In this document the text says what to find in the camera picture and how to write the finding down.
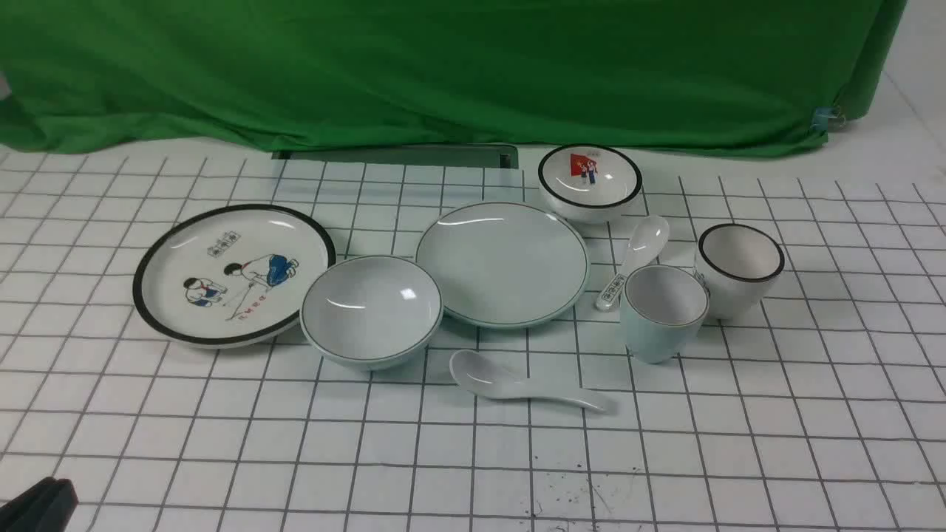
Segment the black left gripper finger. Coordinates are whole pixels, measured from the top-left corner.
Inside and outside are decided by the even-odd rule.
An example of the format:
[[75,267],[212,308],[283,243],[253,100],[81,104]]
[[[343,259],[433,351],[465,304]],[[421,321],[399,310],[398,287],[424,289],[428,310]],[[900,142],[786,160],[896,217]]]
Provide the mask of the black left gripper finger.
[[78,507],[71,480],[47,476],[1,508],[2,531],[64,531]]

